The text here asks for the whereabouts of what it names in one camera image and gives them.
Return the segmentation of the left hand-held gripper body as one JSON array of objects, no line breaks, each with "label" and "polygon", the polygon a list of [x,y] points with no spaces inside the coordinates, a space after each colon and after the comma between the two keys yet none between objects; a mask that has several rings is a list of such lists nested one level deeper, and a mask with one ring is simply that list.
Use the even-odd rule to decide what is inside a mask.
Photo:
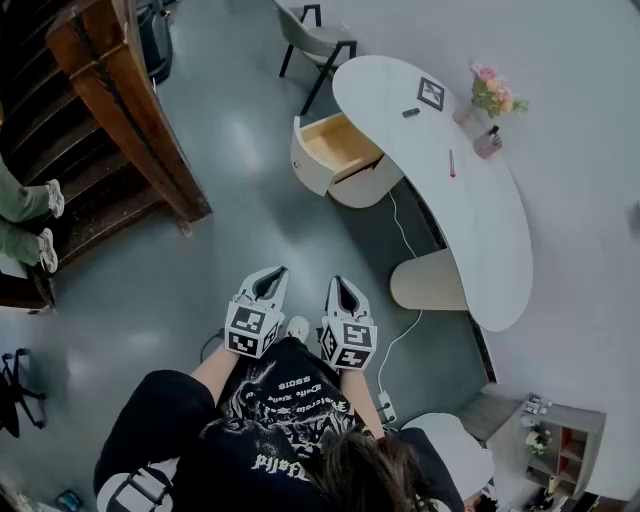
[{"label": "left hand-held gripper body", "polygon": [[255,302],[230,302],[224,346],[241,356],[260,359],[275,342],[285,315]]}]

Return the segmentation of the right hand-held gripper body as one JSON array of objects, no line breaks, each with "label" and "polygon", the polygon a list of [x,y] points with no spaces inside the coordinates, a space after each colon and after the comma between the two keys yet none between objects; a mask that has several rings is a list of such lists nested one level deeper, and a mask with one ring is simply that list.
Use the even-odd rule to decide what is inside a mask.
[{"label": "right hand-held gripper body", "polygon": [[334,369],[364,371],[377,350],[377,335],[368,311],[356,316],[326,313],[319,341],[324,360]]}]

